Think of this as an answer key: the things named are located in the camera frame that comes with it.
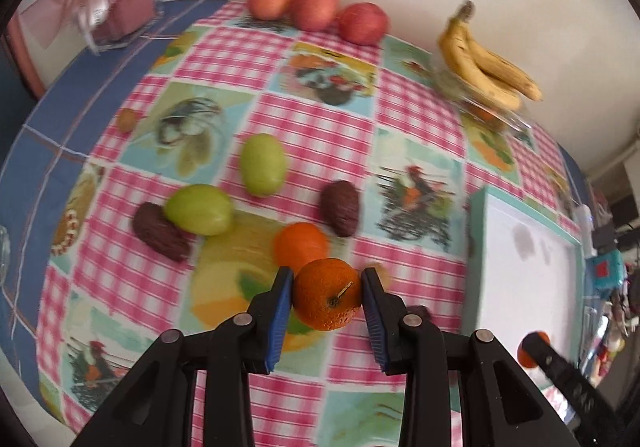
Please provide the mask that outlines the dark red date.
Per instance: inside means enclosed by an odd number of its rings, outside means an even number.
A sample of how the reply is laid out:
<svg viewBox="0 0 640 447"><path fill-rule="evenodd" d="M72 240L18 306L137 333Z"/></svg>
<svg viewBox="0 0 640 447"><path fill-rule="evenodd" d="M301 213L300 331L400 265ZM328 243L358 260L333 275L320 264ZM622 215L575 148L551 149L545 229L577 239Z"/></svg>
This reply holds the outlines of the dark red date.
<svg viewBox="0 0 640 447"><path fill-rule="evenodd" d="M191 245L182 231L166 218L163 207L144 202L138 206L131 221L134 234L148 247L176 263L190 255Z"/></svg>
<svg viewBox="0 0 640 447"><path fill-rule="evenodd" d="M347 180L330 182L320 192L319 210L337 237L352 237L359 226L359 191Z"/></svg>

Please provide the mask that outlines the orange mandarin with stem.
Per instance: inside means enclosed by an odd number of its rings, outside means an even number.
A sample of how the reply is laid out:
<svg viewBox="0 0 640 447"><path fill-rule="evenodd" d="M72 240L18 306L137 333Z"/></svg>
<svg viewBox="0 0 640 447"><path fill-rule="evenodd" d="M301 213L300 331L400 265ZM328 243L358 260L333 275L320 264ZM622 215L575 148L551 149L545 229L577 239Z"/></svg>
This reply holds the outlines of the orange mandarin with stem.
<svg viewBox="0 0 640 447"><path fill-rule="evenodd" d="M358 271L341 259L316 259L295 276L292 301L296 317L309 328L343 328L361 307Z"/></svg>

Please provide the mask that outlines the green fruit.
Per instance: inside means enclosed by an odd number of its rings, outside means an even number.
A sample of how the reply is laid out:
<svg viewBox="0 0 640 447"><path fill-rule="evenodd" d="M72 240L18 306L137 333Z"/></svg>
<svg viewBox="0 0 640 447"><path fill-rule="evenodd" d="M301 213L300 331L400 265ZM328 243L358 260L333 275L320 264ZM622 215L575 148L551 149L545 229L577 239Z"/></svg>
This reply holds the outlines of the green fruit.
<svg viewBox="0 0 640 447"><path fill-rule="evenodd" d="M254 134L244 141L240 173L251 196L265 198L280 191L288 175L288 157L280 140L269 134Z"/></svg>
<svg viewBox="0 0 640 447"><path fill-rule="evenodd" d="M163 206L165 217L181 230L213 237L229 230L234 205L224 190L194 184L176 190Z"/></svg>

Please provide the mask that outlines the small brown longan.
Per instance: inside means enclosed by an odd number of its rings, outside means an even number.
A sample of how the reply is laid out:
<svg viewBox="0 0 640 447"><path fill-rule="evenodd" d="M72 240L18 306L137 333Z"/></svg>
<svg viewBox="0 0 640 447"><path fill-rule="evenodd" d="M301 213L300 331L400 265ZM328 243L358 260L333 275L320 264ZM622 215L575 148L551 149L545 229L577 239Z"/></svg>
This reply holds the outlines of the small brown longan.
<svg viewBox="0 0 640 447"><path fill-rule="evenodd" d="M119 110L116 118L116 127L122 134L130 134L137 127L139 117L136 111L130 108Z"/></svg>

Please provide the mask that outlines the brown round kiwi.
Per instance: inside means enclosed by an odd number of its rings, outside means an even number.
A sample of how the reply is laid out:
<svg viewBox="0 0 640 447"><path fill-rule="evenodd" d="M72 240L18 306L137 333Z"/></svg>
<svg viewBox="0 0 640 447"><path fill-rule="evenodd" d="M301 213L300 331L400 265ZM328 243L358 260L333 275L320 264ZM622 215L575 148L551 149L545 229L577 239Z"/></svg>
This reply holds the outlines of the brown round kiwi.
<svg viewBox="0 0 640 447"><path fill-rule="evenodd" d="M390 286L393 282L393 277L390 275L390 272L387 268L381 263L374 263L371 267L376 271L378 275L378 279L380 279L381 285L383 289L388 292L390 291Z"/></svg>

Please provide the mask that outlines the white tray teal rim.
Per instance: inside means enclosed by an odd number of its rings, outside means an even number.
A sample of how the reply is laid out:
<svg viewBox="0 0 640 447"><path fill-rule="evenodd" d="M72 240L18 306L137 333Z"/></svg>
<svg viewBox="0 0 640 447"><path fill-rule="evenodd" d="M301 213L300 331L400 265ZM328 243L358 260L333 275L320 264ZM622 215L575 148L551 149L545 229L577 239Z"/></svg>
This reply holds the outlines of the white tray teal rim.
<svg viewBox="0 0 640 447"><path fill-rule="evenodd" d="M526 334L547 333L577 363L584 320L580 242L495 187L469 197L469 258L460 331L491 331L511 354Z"/></svg>

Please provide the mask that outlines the blue plaid tablecloth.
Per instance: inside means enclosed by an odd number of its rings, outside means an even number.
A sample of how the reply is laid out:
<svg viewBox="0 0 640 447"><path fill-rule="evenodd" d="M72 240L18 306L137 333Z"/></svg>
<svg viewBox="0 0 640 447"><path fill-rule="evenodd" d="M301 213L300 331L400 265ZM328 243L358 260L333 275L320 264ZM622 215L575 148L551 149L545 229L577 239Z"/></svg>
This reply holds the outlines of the blue plaid tablecloth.
<svg viewBox="0 0 640 447"><path fill-rule="evenodd" d="M1 167L1 224L10 239L1 285L1 348L34 397L40 294L70 189L108 122L169 41L223 6L222 0L173 0L152 30L127 47L98 56L81 51L13 141Z"/></svg>

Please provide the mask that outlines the pink checkered fruit tablecloth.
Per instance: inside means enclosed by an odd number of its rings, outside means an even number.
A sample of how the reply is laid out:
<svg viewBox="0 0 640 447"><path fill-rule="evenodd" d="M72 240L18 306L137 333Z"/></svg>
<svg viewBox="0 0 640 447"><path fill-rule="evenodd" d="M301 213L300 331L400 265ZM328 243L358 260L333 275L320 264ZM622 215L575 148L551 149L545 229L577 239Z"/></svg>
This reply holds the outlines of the pink checkered fruit tablecloth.
<svg viewBox="0 0 640 447"><path fill-rule="evenodd" d="M294 222L329 240L328 257L383 264L390 289L427 307L442 329L461 325L469 258L469 197L485 187L515 196L574 238L560 207L561 152L534 127L500 134L433 89L427 54L397 38L361 48L330 33L252 20L224 5L171 42L120 105L70 189L52 240L37 327L41 395L81 429L160 332L195 333L245 311L276 275L272 241ZM139 121L122 134L122 108ZM288 175L251 196L240 173L244 141L280 140ZM359 191L356 233L337 237L319 210L325 185ZM138 206L212 185L230 196L231 227L182 233L182 263L132 231Z"/></svg>

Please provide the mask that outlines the clear plastic fruit container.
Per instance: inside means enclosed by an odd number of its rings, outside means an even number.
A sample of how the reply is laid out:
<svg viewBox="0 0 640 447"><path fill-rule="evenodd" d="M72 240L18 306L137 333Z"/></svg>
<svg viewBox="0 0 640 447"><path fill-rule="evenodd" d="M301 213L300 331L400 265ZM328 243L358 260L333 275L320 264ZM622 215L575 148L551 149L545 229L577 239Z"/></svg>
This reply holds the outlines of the clear plastic fruit container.
<svg viewBox="0 0 640 447"><path fill-rule="evenodd" d="M450 71L439 56L432 58L430 67L434 89L439 95L453 102L476 121L484 123L495 132L518 134L533 128L533 124L521 114L521 108L512 111L484 100L479 90Z"/></svg>

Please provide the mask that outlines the yellow banana bunch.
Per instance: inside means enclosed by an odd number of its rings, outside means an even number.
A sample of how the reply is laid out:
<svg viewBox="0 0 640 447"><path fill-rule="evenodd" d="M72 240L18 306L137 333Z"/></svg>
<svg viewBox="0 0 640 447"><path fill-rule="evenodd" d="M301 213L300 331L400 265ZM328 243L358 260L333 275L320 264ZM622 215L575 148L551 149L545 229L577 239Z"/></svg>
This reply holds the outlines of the yellow banana bunch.
<svg viewBox="0 0 640 447"><path fill-rule="evenodd" d="M465 0L439 35L438 48L447 68L499 107L515 111L521 108L522 97L541 102L541 89L526 72L477 43L470 29L474 12L474 3Z"/></svg>

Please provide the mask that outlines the right red apple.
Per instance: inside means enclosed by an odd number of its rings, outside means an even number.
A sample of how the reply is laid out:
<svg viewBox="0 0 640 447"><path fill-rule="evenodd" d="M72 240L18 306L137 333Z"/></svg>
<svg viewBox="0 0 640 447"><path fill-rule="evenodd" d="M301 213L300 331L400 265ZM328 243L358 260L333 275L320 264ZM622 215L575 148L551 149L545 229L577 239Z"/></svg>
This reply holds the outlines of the right red apple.
<svg viewBox="0 0 640 447"><path fill-rule="evenodd" d="M359 46L378 46L389 26L388 15L372 3L351 4L337 18L341 39Z"/></svg>

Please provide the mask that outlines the red apple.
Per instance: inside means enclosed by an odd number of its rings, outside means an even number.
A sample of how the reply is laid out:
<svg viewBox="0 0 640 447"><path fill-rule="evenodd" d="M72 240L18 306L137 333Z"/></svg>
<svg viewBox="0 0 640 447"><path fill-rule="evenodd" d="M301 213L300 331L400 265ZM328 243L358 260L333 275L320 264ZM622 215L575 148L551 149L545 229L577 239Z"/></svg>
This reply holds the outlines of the red apple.
<svg viewBox="0 0 640 447"><path fill-rule="evenodd" d="M291 0L246 0L250 15L257 20L280 20L288 12Z"/></svg>
<svg viewBox="0 0 640 447"><path fill-rule="evenodd" d="M292 0L288 14L294 28L318 32L332 24L339 6L340 0Z"/></svg>
<svg viewBox="0 0 640 447"><path fill-rule="evenodd" d="M388 15L372 3L351 4L337 18L341 39L359 46L378 46L389 26Z"/></svg>

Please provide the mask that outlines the glass vase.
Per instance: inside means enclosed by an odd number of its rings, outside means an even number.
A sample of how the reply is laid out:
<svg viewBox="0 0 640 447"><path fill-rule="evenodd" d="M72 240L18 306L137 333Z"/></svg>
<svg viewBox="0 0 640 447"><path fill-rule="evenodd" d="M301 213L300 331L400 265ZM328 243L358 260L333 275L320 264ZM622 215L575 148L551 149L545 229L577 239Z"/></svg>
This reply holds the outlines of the glass vase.
<svg viewBox="0 0 640 447"><path fill-rule="evenodd" d="M162 0L80 0L75 11L93 55L126 47L162 15Z"/></svg>

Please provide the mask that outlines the left red apple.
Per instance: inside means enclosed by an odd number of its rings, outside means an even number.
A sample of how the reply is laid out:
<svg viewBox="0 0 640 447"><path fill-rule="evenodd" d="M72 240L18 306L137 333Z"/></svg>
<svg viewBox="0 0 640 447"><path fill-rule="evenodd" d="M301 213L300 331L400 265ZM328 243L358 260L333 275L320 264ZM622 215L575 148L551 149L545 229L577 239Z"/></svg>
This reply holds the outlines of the left red apple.
<svg viewBox="0 0 640 447"><path fill-rule="evenodd" d="M280 20L288 12L291 0L246 0L250 15L257 20Z"/></svg>

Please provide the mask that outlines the middle red apple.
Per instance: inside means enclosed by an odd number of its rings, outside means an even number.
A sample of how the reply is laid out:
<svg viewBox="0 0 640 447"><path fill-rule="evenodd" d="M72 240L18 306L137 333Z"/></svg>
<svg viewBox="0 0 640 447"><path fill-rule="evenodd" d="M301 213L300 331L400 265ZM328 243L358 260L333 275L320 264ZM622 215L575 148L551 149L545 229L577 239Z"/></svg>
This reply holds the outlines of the middle red apple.
<svg viewBox="0 0 640 447"><path fill-rule="evenodd" d="M318 32L332 24L339 6L340 0L292 0L288 14L294 28Z"/></svg>

